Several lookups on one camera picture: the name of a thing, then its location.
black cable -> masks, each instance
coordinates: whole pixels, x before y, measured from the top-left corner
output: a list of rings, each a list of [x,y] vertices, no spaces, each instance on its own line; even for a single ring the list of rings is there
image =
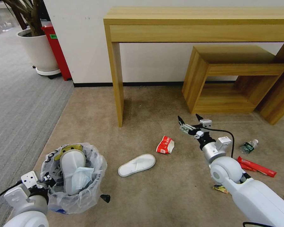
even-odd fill
[[[8,6],[6,5],[6,3],[4,2],[4,5],[6,6],[6,8],[9,10]],[[15,16],[12,14],[12,12],[9,10],[10,14],[13,16],[13,18],[15,18]]]
[[[202,128],[210,130],[210,131],[221,131],[221,132],[229,133],[231,135],[232,139],[233,139],[233,145],[232,145],[232,148],[231,148],[231,155],[230,155],[231,157],[233,157],[233,155],[234,155],[234,135],[231,132],[226,131],[226,130],[220,130],[220,129],[211,129],[211,128],[205,128],[205,127],[202,127]]]
[[[3,194],[5,194],[8,190],[12,189],[13,187],[16,187],[17,185],[21,184],[22,181],[19,180],[16,184],[14,184],[13,186],[9,187],[8,189],[5,189],[3,192],[0,193],[0,196],[2,196]]]
[[[260,223],[255,223],[255,222],[243,222],[243,227],[246,227],[246,224],[251,224],[255,226],[261,226],[261,227],[273,227],[271,225],[265,225],[265,224],[260,224]]]

potted plant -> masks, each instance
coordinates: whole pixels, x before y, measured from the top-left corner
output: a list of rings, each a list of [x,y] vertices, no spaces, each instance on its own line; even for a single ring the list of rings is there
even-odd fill
[[[29,25],[17,34],[28,53],[36,71],[40,75],[51,76],[60,73],[53,51],[46,35],[42,30],[42,24],[38,7],[40,0],[3,0],[14,12],[22,14]]]

green label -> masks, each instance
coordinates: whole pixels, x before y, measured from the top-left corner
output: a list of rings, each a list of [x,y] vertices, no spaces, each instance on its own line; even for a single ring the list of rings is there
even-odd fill
[[[249,143],[245,142],[243,146],[246,148],[247,153],[250,153],[254,150],[253,146],[251,146]]]
[[[58,39],[56,34],[50,34],[51,39]]]

white plant pot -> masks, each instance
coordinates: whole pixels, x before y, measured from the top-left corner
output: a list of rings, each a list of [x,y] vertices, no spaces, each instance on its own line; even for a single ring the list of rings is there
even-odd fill
[[[46,35],[34,37],[23,36],[30,32],[30,29],[26,29],[17,33],[17,36],[20,38],[24,49],[32,61],[32,64],[36,67],[37,73],[44,76],[60,73],[61,71]]]

red snack bag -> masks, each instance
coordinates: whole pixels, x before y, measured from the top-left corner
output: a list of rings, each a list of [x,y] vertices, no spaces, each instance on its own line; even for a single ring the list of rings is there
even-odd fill
[[[263,167],[263,166],[260,166],[260,165],[258,165],[258,164],[256,164],[256,163],[253,163],[253,162],[251,162],[251,161],[248,161],[248,160],[246,160],[246,159],[243,159],[243,158],[241,158],[240,156],[238,157],[238,160],[237,160],[237,161],[238,161],[239,163],[242,163],[242,164],[248,166],[248,167],[251,167],[251,168],[253,168],[253,169],[255,169],[255,170],[258,170],[259,172],[261,172],[261,173],[263,173],[263,174],[265,174],[265,175],[268,175],[268,176],[270,176],[270,177],[274,177],[274,176],[277,174],[277,172],[275,172],[275,171],[273,171],[273,170],[270,170],[270,169],[265,168],[265,167]]]
[[[171,138],[163,136],[162,141],[157,146],[156,152],[170,154],[173,151],[174,146],[175,142]]]
[[[247,166],[247,165],[245,165],[245,164],[243,164],[243,163],[239,163],[239,164],[240,164],[240,166],[241,166],[242,169],[247,169],[247,170],[256,172],[255,169],[253,169],[253,168],[251,168],[251,167],[249,167],[249,166]]]

